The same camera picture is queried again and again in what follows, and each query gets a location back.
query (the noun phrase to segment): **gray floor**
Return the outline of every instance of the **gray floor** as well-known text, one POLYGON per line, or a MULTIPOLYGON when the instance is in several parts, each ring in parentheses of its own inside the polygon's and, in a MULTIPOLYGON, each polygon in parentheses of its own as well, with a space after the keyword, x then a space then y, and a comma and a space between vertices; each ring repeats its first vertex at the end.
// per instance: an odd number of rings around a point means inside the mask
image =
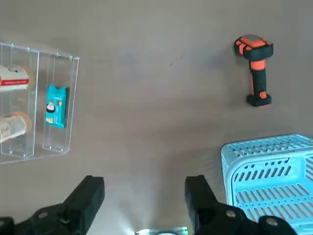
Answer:
POLYGON ((311 0, 1 4, 0 38, 76 53, 81 63, 71 152, 0 165, 0 215, 26 219, 91 174, 105 178, 107 194, 90 235, 190 226, 184 179, 204 174, 224 200, 224 143, 313 134, 311 0), (263 109, 245 104, 248 63, 232 51, 246 33, 274 42, 273 105, 263 109))

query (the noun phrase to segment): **clear acrylic organizer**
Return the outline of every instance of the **clear acrylic organizer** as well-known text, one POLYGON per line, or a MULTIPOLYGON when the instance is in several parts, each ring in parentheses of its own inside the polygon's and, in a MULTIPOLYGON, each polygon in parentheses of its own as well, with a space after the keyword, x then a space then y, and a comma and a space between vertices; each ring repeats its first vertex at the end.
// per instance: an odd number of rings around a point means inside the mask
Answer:
POLYGON ((66 154, 70 147, 79 57, 0 43, 0 64, 29 67, 35 81, 26 90, 0 92, 0 116, 27 113, 31 131, 1 144, 0 164, 66 154), (48 86, 67 88, 65 128, 46 124, 48 86))

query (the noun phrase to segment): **blue plastic basket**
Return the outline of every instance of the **blue plastic basket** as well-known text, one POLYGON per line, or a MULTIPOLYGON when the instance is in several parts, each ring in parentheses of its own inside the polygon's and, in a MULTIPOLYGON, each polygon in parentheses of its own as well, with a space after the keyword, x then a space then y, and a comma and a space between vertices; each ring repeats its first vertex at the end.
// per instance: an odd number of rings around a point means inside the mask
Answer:
POLYGON ((284 135, 222 148, 227 203, 249 219, 275 215, 300 234, 313 234, 313 140, 284 135))

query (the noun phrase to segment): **screw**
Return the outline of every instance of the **screw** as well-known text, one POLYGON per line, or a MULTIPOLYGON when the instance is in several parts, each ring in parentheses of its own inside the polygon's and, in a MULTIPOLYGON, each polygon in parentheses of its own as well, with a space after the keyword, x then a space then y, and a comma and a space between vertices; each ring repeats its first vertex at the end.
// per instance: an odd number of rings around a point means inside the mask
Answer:
POLYGON ((267 218, 266 219, 266 222, 269 224, 269 225, 271 225, 271 226, 277 226, 278 225, 278 222, 277 222, 277 220, 276 219, 274 219, 274 218, 267 218))
POLYGON ((45 218, 45 217, 47 217, 47 216, 48 216, 48 213, 47 213, 47 212, 41 212, 41 213, 38 215, 38 218, 43 219, 43 218, 45 218))
POLYGON ((228 217, 231 217, 231 218, 236 217, 236 214, 235 214, 234 211, 226 211, 226 215, 227 215, 228 217))

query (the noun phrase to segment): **orange barcode scanner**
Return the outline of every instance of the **orange barcode scanner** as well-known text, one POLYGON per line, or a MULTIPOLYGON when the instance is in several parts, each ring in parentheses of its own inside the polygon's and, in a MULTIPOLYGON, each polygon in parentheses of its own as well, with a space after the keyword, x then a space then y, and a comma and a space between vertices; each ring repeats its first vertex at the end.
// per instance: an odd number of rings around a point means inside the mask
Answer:
POLYGON ((272 99, 266 92, 265 60, 273 55, 273 43, 249 34, 237 39, 234 49, 249 61, 252 94, 246 97, 247 102, 254 107, 271 104, 272 99))

